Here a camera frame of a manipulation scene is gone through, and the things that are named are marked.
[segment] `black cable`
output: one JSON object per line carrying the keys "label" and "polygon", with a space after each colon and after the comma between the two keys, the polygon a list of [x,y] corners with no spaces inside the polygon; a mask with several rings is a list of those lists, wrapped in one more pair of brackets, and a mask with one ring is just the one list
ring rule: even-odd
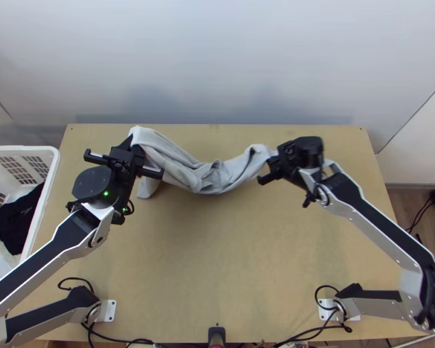
{"label": "black cable", "polygon": [[[288,342],[299,342],[299,341],[308,341],[308,340],[312,340],[313,338],[316,338],[317,336],[319,336],[324,330],[326,329],[344,329],[346,332],[351,333],[353,330],[346,326],[344,323],[340,323],[340,325],[334,325],[334,326],[327,326],[327,324],[330,322],[330,320],[332,319],[332,317],[338,312],[338,308],[336,308],[334,311],[332,311],[332,313],[330,314],[330,316],[327,318],[327,320],[325,321],[324,325],[318,328],[313,328],[313,329],[309,329],[306,331],[303,331],[302,333],[299,333],[293,337],[290,337],[289,339],[276,343],[274,344],[274,348],[278,348],[280,346],[283,346],[285,344],[287,344]],[[313,336],[309,336],[309,337],[303,337],[300,338],[301,336],[305,335],[305,334],[309,334],[310,332],[314,332],[317,331],[317,333],[315,333]]]}
{"label": "black cable", "polygon": [[[319,291],[321,290],[321,289],[324,289],[324,288],[329,288],[329,289],[333,289],[333,290],[335,290],[337,293],[338,293],[338,290],[335,288],[335,287],[333,287],[333,286],[331,286],[331,285],[322,285],[322,286],[320,286],[320,287],[318,287],[317,289],[316,289],[316,291],[314,292],[314,298],[315,298],[315,300],[316,300],[316,304],[319,306],[319,307],[321,307],[322,309],[325,309],[325,310],[332,310],[332,313],[330,314],[330,316],[327,318],[327,320],[325,321],[325,323],[324,323],[324,325],[323,326],[321,326],[321,327],[318,327],[318,328],[313,328],[313,329],[309,329],[309,330],[306,330],[306,331],[303,331],[302,333],[299,333],[299,334],[297,334],[297,335],[295,335],[295,336],[292,336],[292,337],[290,337],[289,339],[286,339],[285,341],[282,341],[282,342],[279,342],[279,343],[276,343],[276,344],[274,344],[274,348],[278,348],[278,347],[280,347],[280,346],[283,346],[283,345],[285,345],[285,344],[287,344],[287,343],[289,343],[289,342],[299,342],[299,341],[308,341],[308,340],[312,340],[313,338],[316,338],[317,336],[319,336],[324,330],[326,330],[326,329],[344,329],[346,332],[348,332],[348,333],[351,333],[351,332],[353,332],[353,330],[350,328],[350,327],[348,327],[348,326],[346,326],[343,322],[341,322],[340,323],[340,325],[333,325],[333,326],[327,326],[328,324],[329,324],[329,322],[330,322],[330,320],[332,319],[332,317],[337,313],[337,312],[339,312],[340,310],[337,308],[337,307],[324,307],[323,305],[321,305],[320,303],[319,303],[319,300],[318,300],[318,298],[317,298],[317,295],[318,295],[318,293],[319,293]],[[312,335],[312,336],[310,336],[310,337],[302,337],[302,336],[304,336],[304,335],[306,335],[306,334],[309,334],[309,333],[311,333],[311,332],[315,332],[315,331],[317,331],[317,333],[315,333],[314,335]]]}
{"label": "black cable", "polygon": [[129,200],[125,209],[126,209],[126,211],[124,212],[125,216],[134,214],[134,211],[135,211],[134,203],[132,203],[132,201]]}
{"label": "black cable", "polygon": [[416,220],[419,218],[419,214],[425,209],[426,205],[430,202],[430,198],[424,203],[424,205],[419,209],[419,211],[414,216],[414,220],[412,221],[412,224],[406,229],[407,232],[411,233],[412,229],[416,226]]}
{"label": "black cable", "polygon": [[427,207],[425,207],[425,209],[422,211],[422,213],[420,213],[420,217],[417,219],[417,221],[415,221],[415,222],[413,222],[412,223],[412,225],[409,227],[409,228],[407,228],[407,231],[408,231],[408,233],[409,234],[411,234],[412,233],[412,230],[414,229],[414,227],[416,227],[417,226],[417,224],[419,223],[419,222],[421,222],[421,219],[422,219],[422,216],[424,216],[424,213],[431,207],[433,205],[433,203],[430,203]]}
{"label": "black cable", "polygon": [[316,300],[316,304],[317,304],[319,307],[321,307],[322,309],[325,309],[325,310],[334,310],[334,309],[336,309],[335,306],[334,306],[334,307],[324,307],[323,305],[321,305],[321,302],[319,302],[319,300],[317,299],[317,294],[319,293],[320,290],[322,290],[322,289],[324,289],[324,288],[330,288],[330,289],[333,289],[333,290],[335,290],[335,293],[338,292],[338,290],[337,290],[336,288],[334,288],[333,286],[331,286],[331,285],[321,285],[320,287],[318,287],[318,288],[316,289],[316,291],[314,291],[314,299]]}
{"label": "black cable", "polygon": [[416,227],[416,225],[421,221],[422,216],[427,211],[427,209],[429,209],[433,205],[432,202],[429,204],[430,200],[431,198],[429,197],[429,199],[424,203],[421,209],[419,209],[419,211],[417,212],[416,216],[414,217],[414,220],[412,221],[412,224],[406,229],[406,231],[409,232],[409,234],[412,233],[414,227]]}
{"label": "black cable", "polygon": [[66,290],[66,291],[71,291],[72,288],[65,288],[65,287],[62,286],[62,284],[63,284],[65,281],[67,281],[67,280],[80,280],[80,281],[83,281],[83,282],[85,282],[85,283],[89,286],[90,291],[91,291],[93,294],[95,294],[95,291],[93,290],[93,286],[92,286],[92,284],[91,284],[87,279],[79,278],[79,277],[67,277],[67,278],[61,280],[61,281],[58,283],[58,285],[57,285],[58,289]]}
{"label": "black cable", "polygon": [[[63,283],[65,281],[68,281],[68,280],[79,280],[79,281],[85,282],[88,285],[90,291],[93,294],[95,294],[95,291],[93,290],[92,284],[87,279],[79,278],[79,277],[67,277],[67,278],[61,280],[58,283],[58,285],[57,285],[58,289],[66,290],[66,291],[71,291],[72,288],[65,288],[65,287],[62,286]],[[95,323],[93,323],[89,327],[87,325],[85,325],[83,322],[81,323],[81,325],[82,325],[82,327],[84,329],[87,330],[87,341],[89,342],[90,348],[95,348],[94,345],[93,345],[93,342],[92,342],[92,335],[98,336],[99,338],[103,338],[104,340],[107,340],[107,341],[118,342],[118,343],[127,343],[126,348],[129,347],[130,345],[134,344],[134,343],[141,343],[141,344],[145,344],[145,345],[153,345],[154,344],[154,342],[152,340],[149,340],[149,339],[146,339],[146,338],[136,338],[134,340],[125,340],[125,339],[118,339],[118,338],[112,338],[112,337],[104,336],[104,335],[102,335],[102,334],[100,334],[100,333],[98,333],[98,332],[93,330],[93,326],[95,325]]]}
{"label": "black cable", "polygon": [[89,335],[89,344],[91,343],[91,339],[90,339],[91,335],[95,335],[95,336],[98,336],[99,338],[103,338],[104,340],[109,340],[109,341],[118,342],[118,343],[127,343],[127,344],[142,343],[144,345],[153,345],[154,344],[154,342],[152,340],[145,339],[145,338],[136,338],[136,339],[133,339],[133,340],[125,340],[125,339],[118,339],[118,338],[112,338],[112,337],[104,336],[104,335],[102,335],[102,334],[100,334],[100,333],[98,333],[98,332],[93,330],[94,324],[95,323],[93,323],[90,327],[88,327],[84,323],[81,323],[82,327],[84,329],[86,329],[87,332],[88,332],[88,335]]}

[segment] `wooden floor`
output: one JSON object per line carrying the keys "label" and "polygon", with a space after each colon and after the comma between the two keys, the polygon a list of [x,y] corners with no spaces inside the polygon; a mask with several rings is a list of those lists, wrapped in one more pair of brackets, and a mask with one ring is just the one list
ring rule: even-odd
{"label": "wooden floor", "polygon": [[[421,206],[425,203],[429,196],[428,190],[416,189],[390,189],[389,196],[398,224],[407,228],[411,225],[414,216]],[[435,207],[430,207],[423,216],[420,223],[414,228],[413,235],[418,233],[422,242],[435,254]],[[310,342],[311,346],[315,347],[340,347],[340,348],[389,348],[390,346],[397,346],[399,344],[410,342],[416,338],[402,338],[402,339],[376,339],[376,340],[351,340],[351,341],[322,341]],[[269,348],[272,344],[266,343],[265,348]],[[122,343],[95,343],[96,348],[122,348]],[[206,348],[205,344],[168,344],[169,348]],[[253,348],[251,343],[245,344],[239,348]],[[435,338],[426,340],[412,345],[413,348],[435,348]],[[33,341],[26,345],[26,348],[89,348],[86,342],[44,342]],[[237,344],[230,344],[229,348],[237,348]]]}

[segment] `tabletop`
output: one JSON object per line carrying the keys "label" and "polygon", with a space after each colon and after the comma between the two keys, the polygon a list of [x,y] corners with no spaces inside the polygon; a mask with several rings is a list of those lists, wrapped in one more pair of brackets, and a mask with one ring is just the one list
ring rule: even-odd
{"label": "tabletop", "polygon": [[[34,250],[48,242],[74,200],[71,190],[86,148],[108,154],[132,125],[70,124],[61,162]],[[299,136],[324,141],[325,156],[362,187],[366,199],[394,219],[367,131],[359,126],[146,125],[201,161],[233,158],[254,143],[275,149]],[[87,278],[99,298],[117,300],[115,319],[95,330],[116,338],[155,342],[206,342],[208,328],[224,326],[228,342],[278,342],[322,326],[314,291],[353,282],[371,290],[396,289],[399,267],[346,219],[317,204],[302,208],[305,192],[280,180],[251,181],[222,195],[197,195],[162,183],[147,199],[131,199],[135,213],[112,226],[108,240],[72,260],[12,314],[66,297],[56,284]],[[324,331],[318,340],[416,336],[409,323],[362,317],[353,332]],[[42,338],[86,340],[67,324]]]}

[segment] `gray cloth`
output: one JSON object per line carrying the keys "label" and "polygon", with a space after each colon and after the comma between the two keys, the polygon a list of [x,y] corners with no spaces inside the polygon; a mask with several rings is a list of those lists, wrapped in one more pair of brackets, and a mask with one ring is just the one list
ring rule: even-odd
{"label": "gray cloth", "polygon": [[[148,165],[164,169],[164,182],[200,194],[224,193],[254,179],[266,160],[277,154],[265,145],[253,144],[235,158],[203,163],[156,130],[135,126],[131,134],[131,146],[142,147]],[[137,197],[150,197],[159,184],[160,180],[142,178]]]}

